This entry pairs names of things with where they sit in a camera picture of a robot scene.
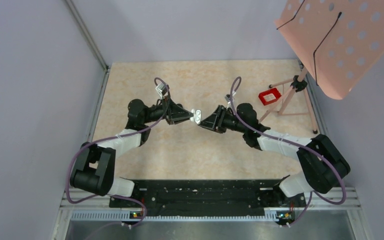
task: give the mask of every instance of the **red container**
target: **red container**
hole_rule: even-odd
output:
[[[276,102],[281,96],[282,94],[277,88],[271,88],[258,94],[258,98],[261,100],[264,106]]]

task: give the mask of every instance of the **white wall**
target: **white wall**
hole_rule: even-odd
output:
[[[286,0],[74,0],[107,63],[291,59]]]
[[[351,166],[345,179],[356,187],[375,236],[384,239],[384,55],[343,100],[316,98],[328,135]]]
[[[103,76],[62,0],[0,0],[0,240],[51,236]]]

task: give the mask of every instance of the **black wire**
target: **black wire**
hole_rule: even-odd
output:
[[[314,62],[314,77],[315,77],[315,84],[318,86],[319,84],[317,83],[317,69],[316,69],[316,51],[319,49],[320,45],[322,45],[323,41],[328,37],[328,35],[331,33],[332,29],[334,29],[335,25],[338,23],[339,18],[341,17],[342,12],[340,11],[338,14],[338,17],[336,18],[335,23],[333,26],[330,28],[330,30],[327,32],[326,36],[324,36],[323,40],[321,40],[320,44],[315,48],[314,52],[312,53],[312,60]]]
[[[276,30],[279,30],[281,27],[285,26],[286,24],[288,24],[289,22],[291,22],[292,20],[295,19],[295,17],[297,16],[298,12],[300,11],[300,9],[301,9],[301,7],[303,6],[303,4],[304,4],[305,1],[306,1],[306,0],[303,0],[303,1],[301,2],[301,5],[299,5],[299,8],[298,8],[298,10],[296,10],[295,15],[294,15],[289,21],[285,22],[285,23],[282,24],[280,27],[276,28]]]

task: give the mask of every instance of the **white dot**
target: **white dot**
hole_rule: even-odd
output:
[[[348,79],[354,78],[354,73],[352,71],[347,72],[346,73],[346,78],[348,78]]]
[[[379,19],[381,19],[381,14],[378,11],[371,15],[372,22],[377,22]]]
[[[360,8],[359,8],[360,12],[364,12],[364,11],[367,9],[368,6],[369,6],[369,5],[367,4],[367,2],[363,2],[363,3],[360,5]]]
[[[347,47],[346,48],[346,54],[350,55],[352,53],[354,53],[354,47],[352,47],[352,46]]]
[[[364,39],[366,37],[366,31],[361,31],[358,33],[358,39]]]
[[[342,44],[344,42],[344,37],[343,36],[340,36],[336,39],[336,43],[337,44]]]
[[[349,21],[346,27],[348,29],[353,29],[355,24],[356,24],[356,21]]]
[[[365,62],[366,62],[366,59],[364,57],[359,57],[357,59],[357,65],[358,66],[363,66]]]
[[[375,51],[375,50],[378,50],[378,48],[379,48],[379,42],[375,41],[370,44],[370,50]]]

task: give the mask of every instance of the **tripod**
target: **tripod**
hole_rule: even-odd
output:
[[[259,119],[259,122],[261,123],[271,112],[277,112],[278,116],[296,116],[296,115],[310,115],[311,119],[311,125],[312,125],[312,132],[314,134],[317,134],[319,132],[319,127],[317,126],[316,117],[314,115],[314,111],[310,102],[309,92],[307,91],[307,82],[304,81],[304,78],[306,74],[309,71],[306,67],[304,67],[299,75],[294,76],[292,79],[288,79],[285,81],[281,81],[275,84],[270,84],[268,86],[269,89],[274,88],[279,85],[284,85],[287,83],[291,83],[288,90],[274,103],[271,104],[270,108],[264,113],[264,115]],[[292,97],[295,93],[303,91],[305,96],[305,102],[307,104],[308,112],[302,112],[302,113],[284,113],[286,107],[288,106],[289,102],[291,101]],[[279,111],[275,111],[275,108],[281,103],[281,107]]]

